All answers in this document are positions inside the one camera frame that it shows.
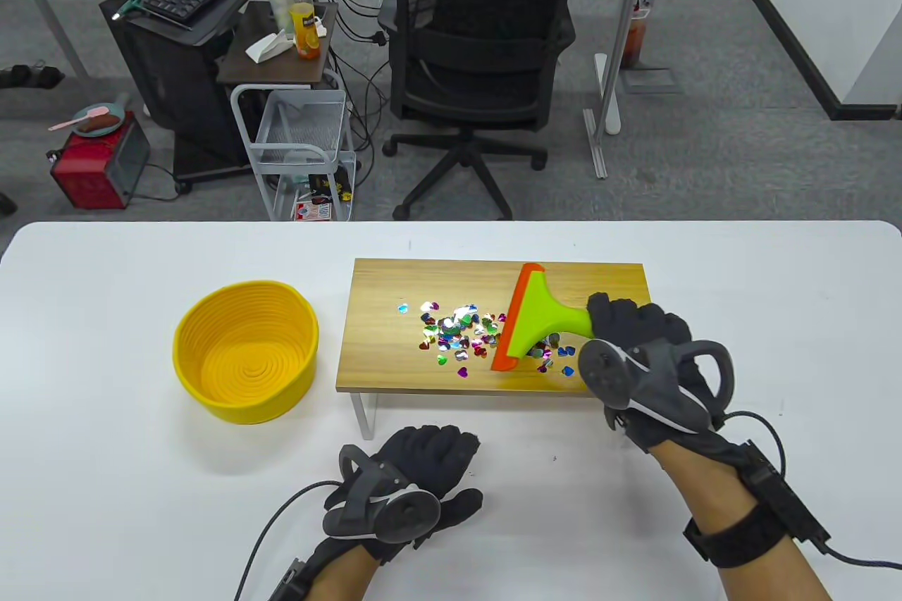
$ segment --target gray carpet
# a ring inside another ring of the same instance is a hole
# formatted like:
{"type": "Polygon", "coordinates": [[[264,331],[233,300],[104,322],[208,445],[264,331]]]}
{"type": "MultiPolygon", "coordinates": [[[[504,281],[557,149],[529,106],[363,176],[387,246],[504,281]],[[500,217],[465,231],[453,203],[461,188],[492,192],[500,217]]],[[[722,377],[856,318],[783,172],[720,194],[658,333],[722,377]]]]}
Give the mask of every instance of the gray carpet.
{"type": "MultiPolygon", "coordinates": [[[[99,1],[51,0],[100,85],[109,92],[134,92],[97,9],[99,1]]],[[[537,135],[505,134],[544,144],[550,150],[548,168],[535,173],[527,161],[488,160],[517,218],[881,218],[902,224],[902,125],[828,121],[750,0],[660,0],[643,59],[671,66],[685,92],[622,96],[622,134],[605,144],[611,177],[596,180],[582,108],[599,105],[592,54],[612,41],[617,2],[570,0],[578,37],[558,68],[550,123],[537,135]]],[[[68,69],[31,0],[0,0],[0,16],[0,67],[42,59],[68,69]]],[[[375,28],[365,19],[351,24],[361,31],[375,28]]],[[[385,48],[342,37],[335,44],[364,73],[387,57],[385,48]]],[[[376,82],[387,91],[389,78],[386,68],[376,82]]],[[[361,101],[364,81],[351,75],[348,86],[361,101]]],[[[16,215],[0,221],[0,252],[16,230],[32,221],[265,218],[251,177],[197,185],[171,204],[136,199],[126,211],[72,209],[44,159],[63,137],[46,128],[80,108],[81,101],[72,78],[52,92],[0,92],[0,191],[20,205],[16,215]]],[[[172,134],[149,120],[142,124],[154,146],[152,159],[169,166],[172,134]]],[[[415,127],[405,122],[403,130],[415,127]]],[[[400,121],[386,114],[377,138],[400,130],[400,121]]],[[[390,218],[437,160],[437,152],[406,147],[393,159],[377,153],[373,173],[355,195],[354,217],[390,218]]],[[[367,154],[364,170],[369,164],[367,154]]],[[[149,168],[140,190],[165,196],[171,184],[149,168]]],[[[412,212],[419,220],[497,216],[476,176],[459,167],[412,212]]]]}

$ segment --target forearm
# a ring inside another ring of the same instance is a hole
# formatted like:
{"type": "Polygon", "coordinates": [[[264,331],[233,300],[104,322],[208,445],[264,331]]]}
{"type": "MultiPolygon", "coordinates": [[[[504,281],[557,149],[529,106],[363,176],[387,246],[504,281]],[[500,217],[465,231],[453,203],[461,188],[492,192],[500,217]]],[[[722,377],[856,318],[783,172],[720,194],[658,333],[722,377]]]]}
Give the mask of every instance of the forearm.
{"type": "Polygon", "coordinates": [[[354,547],[316,576],[307,601],[361,601],[378,569],[379,562],[362,546],[354,547]]]}
{"type": "MultiPolygon", "coordinates": [[[[704,534],[742,520],[757,501],[736,470],[690,452],[672,441],[650,450],[679,489],[704,534]]],[[[744,566],[719,570],[730,601],[829,601],[814,570],[789,537],[744,566]]]]}

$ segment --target white metal cart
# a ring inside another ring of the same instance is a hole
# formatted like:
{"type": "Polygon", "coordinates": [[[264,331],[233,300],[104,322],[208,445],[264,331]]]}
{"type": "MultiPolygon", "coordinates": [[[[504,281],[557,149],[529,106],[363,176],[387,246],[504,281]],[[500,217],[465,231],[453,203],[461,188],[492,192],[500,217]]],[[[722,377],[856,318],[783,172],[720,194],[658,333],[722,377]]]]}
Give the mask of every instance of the white metal cart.
{"type": "Polygon", "coordinates": [[[351,220],[354,202],[342,202],[335,182],[339,166],[347,172],[351,190],[357,178],[345,92],[306,85],[239,85],[232,91],[232,112],[270,221],[292,220],[300,190],[295,179],[312,173],[328,176],[332,220],[351,220]],[[238,106],[241,94],[248,91],[270,92],[254,140],[238,106]],[[343,137],[346,150],[341,147],[343,137]],[[279,176],[275,197],[267,187],[267,175],[279,176]]]}

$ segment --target white paper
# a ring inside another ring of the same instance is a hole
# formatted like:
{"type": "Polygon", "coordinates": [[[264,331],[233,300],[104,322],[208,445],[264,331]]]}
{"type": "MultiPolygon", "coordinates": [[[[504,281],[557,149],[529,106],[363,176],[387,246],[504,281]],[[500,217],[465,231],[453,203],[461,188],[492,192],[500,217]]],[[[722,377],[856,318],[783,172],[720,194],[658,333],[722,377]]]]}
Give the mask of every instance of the white paper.
{"type": "Polygon", "coordinates": [[[266,37],[257,40],[250,47],[245,49],[245,53],[251,57],[254,63],[262,63],[274,56],[279,56],[283,51],[294,47],[294,40],[285,35],[285,31],[279,31],[279,35],[270,33],[266,37]]]}

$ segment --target office chair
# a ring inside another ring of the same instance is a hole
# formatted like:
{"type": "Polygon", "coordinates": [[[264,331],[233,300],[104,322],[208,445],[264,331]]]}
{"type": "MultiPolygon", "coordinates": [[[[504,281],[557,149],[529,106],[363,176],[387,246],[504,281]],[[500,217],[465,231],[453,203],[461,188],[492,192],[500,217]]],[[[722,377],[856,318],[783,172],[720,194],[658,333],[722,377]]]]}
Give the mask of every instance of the office chair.
{"type": "Polygon", "coordinates": [[[379,23],[389,34],[394,115],[459,130],[394,134],[385,142],[389,157],[399,144],[445,150],[394,209],[394,220],[409,218],[410,205],[458,163],[476,171],[499,220],[512,220],[483,155],[529,157],[541,171],[548,153],[474,132],[535,131],[548,123],[557,57],[576,39],[567,0],[383,0],[379,23]]]}
{"type": "Polygon", "coordinates": [[[0,192],[0,216],[12,216],[18,208],[5,192],[0,192]]]}

